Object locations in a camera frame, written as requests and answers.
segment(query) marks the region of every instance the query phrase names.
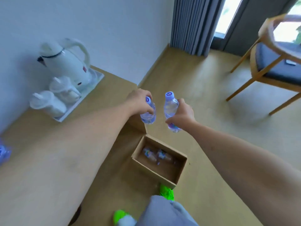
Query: kettle handle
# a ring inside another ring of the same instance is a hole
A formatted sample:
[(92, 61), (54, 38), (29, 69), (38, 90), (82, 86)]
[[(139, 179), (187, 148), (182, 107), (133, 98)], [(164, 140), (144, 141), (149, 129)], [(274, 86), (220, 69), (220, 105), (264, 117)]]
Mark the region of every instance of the kettle handle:
[(81, 51), (85, 54), (85, 60), (84, 63), (86, 64), (87, 68), (90, 68), (90, 55), (85, 47), (85, 45), (83, 45), (83, 43), (77, 39), (73, 39), (73, 38), (65, 38), (61, 45), (65, 48), (65, 49), (69, 49), (71, 47), (74, 46), (78, 46)]

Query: gray curtain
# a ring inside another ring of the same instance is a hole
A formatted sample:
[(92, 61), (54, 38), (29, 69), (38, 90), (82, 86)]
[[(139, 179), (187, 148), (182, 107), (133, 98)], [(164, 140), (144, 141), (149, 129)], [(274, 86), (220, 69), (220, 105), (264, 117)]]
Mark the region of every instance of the gray curtain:
[(225, 0), (175, 0), (170, 46), (208, 56)]

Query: white wall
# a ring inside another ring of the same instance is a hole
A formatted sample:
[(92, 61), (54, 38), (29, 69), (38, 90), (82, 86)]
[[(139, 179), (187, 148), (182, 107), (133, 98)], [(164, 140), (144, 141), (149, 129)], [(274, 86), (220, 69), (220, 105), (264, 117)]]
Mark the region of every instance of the white wall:
[(0, 0), (0, 133), (49, 82), (39, 45), (73, 37), (91, 64), (138, 84), (170, 41), (174, 0)]

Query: white tray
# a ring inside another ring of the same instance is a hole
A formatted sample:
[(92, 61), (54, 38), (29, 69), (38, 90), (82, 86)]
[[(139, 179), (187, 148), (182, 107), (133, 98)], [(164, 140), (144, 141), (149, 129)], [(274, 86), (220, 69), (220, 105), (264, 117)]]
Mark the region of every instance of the white tray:
[(92, 74), (92, 81), (88, 86), (84, 86), (82, 89), (78, 88), (78, 91), (81, 93), (81, 97), (74, 104), (66, 104), (67, 111), (61, 117), (55, 117), (54, 119), (58, 122), (62, 122), (75, 108), (78, 106), (81, 101), (97, 86), (97, 84), (103, 79), (104, 74), (96, 70), (89, 68), (89, 72)]

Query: wooden chair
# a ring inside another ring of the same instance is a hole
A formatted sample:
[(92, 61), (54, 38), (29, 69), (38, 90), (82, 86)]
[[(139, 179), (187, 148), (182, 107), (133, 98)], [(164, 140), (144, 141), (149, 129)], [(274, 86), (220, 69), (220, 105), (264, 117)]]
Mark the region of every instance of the wooden chair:
[[(251, 46), (246, 54), (239, 60), (238, 64), (231, 70), (231, 73), (250, 55), (250, 68), (252, 78), (242, 85), (237, 91), (230, 95), (226, 101), (229, 101), (235, 95), (240, 93), (254, 81), (266, 83), (269, 85), (281, 87), (291, 91), (298, 92), (297, 95), (284, 102), (282, 105), (274, 109), (269, 115), (272, 115), (284, 107), (288, 106), (295, 100), (301, 98), (301, 46), (292, 43), (276, 42), (273, 31), (281, 22), (301, 22), (301, 16), (298, 15), (279, 15), (265, 20), (258, 32), (258, 40)], [(259, 68), (258, 58), (261, 51), (265, 51), (267, 58), (274, 57), (271, 63)], [(290, 66), (285, 63), (285, 60), (291, 60), (296, 66)], [(284, 75), (275, 74), (277, 69), (285, 70)], [(290, 71), (296, 72), (298, 70), (299, 76), (296, 73), (290, 74)]]

